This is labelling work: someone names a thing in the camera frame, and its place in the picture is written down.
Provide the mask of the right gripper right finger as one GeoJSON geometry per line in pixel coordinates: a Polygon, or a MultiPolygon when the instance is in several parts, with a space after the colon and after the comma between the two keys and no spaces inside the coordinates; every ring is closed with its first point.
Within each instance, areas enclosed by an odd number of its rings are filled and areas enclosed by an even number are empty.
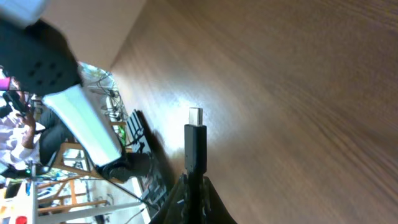
{"type": "Polygon", "coordinates": [[[201,195],[204,206],[202,213],[205,223],[237,224],[208,177],[203,178],[201,195]]]}

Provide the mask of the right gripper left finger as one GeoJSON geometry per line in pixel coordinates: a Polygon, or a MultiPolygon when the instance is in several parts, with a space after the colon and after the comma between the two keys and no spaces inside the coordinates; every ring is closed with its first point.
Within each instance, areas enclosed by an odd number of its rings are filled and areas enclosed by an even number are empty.
{"type": "Polygon", "coordinates": [[[161,209],[151,219],[150,224],[182,224],[185,219],[182,215],[185,206],[187,175],[182,174],[173,186],[161,209]]]}

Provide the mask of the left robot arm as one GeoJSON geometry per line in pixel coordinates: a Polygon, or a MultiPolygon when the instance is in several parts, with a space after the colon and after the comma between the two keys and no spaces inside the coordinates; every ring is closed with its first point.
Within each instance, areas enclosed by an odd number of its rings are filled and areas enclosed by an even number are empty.
{"type": "Polygon", "coordinates": [[[1,1],[1,65],[23,91],[42,97],[52,119],[39,135],[40,161],[73,134],[100,174],[122,182],[151,171],[148,154],[124,150],[98,105],[83,85],[78,63],[64,36],[41,20],[45,1],[1,1]]]}

